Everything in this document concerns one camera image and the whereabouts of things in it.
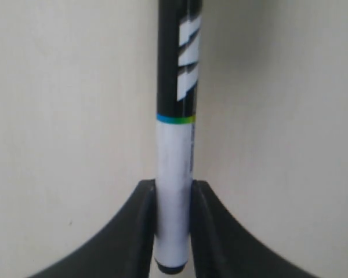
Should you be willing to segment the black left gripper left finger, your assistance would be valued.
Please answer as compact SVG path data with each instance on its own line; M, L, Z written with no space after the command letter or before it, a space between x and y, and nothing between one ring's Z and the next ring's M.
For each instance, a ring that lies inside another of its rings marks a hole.
M114 218L35 277L148 277L156 228L154 180L142 180Z

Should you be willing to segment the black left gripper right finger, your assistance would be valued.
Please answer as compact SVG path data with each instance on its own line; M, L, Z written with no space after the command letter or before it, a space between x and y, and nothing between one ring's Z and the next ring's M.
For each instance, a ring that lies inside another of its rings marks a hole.
M312 277L249 233L206 181L191 187L190 236L196 277Z

